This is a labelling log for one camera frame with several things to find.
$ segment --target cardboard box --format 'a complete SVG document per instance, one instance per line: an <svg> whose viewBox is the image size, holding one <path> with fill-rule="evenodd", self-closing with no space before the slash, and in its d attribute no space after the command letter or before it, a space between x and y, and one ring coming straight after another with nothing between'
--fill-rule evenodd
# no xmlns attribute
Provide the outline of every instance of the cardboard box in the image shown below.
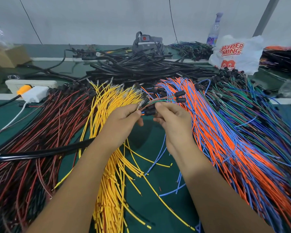
<svg viewBox="0 0 291 233"><path fill-rule="evenodd" d="M8 50L0 49L0 68L15 68L17 65L31 61L24 46Z"/></svg>

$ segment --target person's right hand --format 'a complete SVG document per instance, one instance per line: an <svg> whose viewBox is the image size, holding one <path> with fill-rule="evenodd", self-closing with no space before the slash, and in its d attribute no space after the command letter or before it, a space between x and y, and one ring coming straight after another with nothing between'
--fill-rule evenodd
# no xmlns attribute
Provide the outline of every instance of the person's right hand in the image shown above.
<svg viewBox="0 0 291 233"><path fill-rule="evenodd" d="M192 135L192 118L189 112L174 103L157 102L158 114L153 119L166 132L166 147L171 155L179 155L192 145L196 146Z"/></svg>

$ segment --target hand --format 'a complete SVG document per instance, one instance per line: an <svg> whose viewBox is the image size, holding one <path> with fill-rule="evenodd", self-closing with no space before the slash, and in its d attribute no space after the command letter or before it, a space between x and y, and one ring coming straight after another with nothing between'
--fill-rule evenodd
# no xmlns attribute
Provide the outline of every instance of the hand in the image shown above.
<svg viewBox="0 0 291 233"><path fill-rule="evenodd" d="M153 119L159 122L166 132L166 147L173 156L185 152L195 145L192 136L192 118L189 112L174 103L157 102L158 114Z"/></svg>
<svg viewBox="0 0 291 233"><path fill-rule="evenodd" d="M141 111L136 110L137 107L137 104L132 104L112 111L95 140L114 152L126 140L136 122L143 126Z"/></svg>

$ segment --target person's left arm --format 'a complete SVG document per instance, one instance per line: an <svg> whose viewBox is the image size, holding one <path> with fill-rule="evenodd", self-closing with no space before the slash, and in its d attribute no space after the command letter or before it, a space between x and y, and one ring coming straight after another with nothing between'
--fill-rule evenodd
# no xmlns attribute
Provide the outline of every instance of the person's left arm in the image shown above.
<svg viewBox="0 0 291 233"><path fill-rule="evenodd" d="M115 109L58 192L27 233L88 233L101 177L111 154L128 137L135 122L143 125L137 105Z"/></svg>

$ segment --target forearm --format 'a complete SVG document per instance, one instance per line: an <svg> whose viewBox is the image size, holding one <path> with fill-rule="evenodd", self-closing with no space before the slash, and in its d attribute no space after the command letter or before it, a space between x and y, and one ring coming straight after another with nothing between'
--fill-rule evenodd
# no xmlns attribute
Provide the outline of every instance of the forearm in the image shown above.
<svg viewBox="0 0 291 233"><path fill-rule="evenodd" d="M98 143L93 141L85 150L28 233L88 232L101 177L112 154L107 146Z"/></svg>
<svg viewBox="0 0 291 233"><path fill-rule="evenodd" d="M206 233L274 232L192 145L175 156Z"/></svg>

